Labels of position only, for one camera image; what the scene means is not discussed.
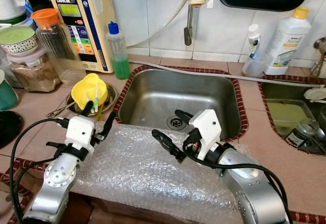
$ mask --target toothbrush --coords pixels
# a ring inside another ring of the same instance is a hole
[[[88,98],[88,96],[87,96],[87,93],[86,93],[86,91],[84,91],[84,94],[85,94],[85,97],[86,97],[86,100],[87,100],[87,102],[88,101],[90,101],[90,99]]]
[[[96,82],[96,88],[95,88],[95,112],[98,112],[98,82]]]

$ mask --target ceramic bowl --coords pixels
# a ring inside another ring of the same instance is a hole
[[[0,47],[15,56],[28,55],[39,45],[35,32],[30,27],[9,27],[0,31],[0,36]]]

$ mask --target green dish soap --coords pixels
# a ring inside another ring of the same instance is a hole
[[[117,23],[111,21],[111,23],[108,24],[106,39],[111,50],[111,63],[116,78],[119,80],[128,79],[130,77],[130,67],[127,47]]]

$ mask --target yellow bottle cap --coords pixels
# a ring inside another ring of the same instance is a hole
[[[297,7],[294,10],[294,13],[292,14],[292,16],[296,19],[305,19],[307,18],[309,13],[309,9],[304,8],[304,7]]]

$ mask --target bubble wrap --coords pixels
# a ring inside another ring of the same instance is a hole
[[[243,223],[234,196],[217,172],[188,158],[179,164],[151,130],[114,124],[106,140],[81,165],[72,190],[184,222]],[[182,148],[185,133],[162,132]]]

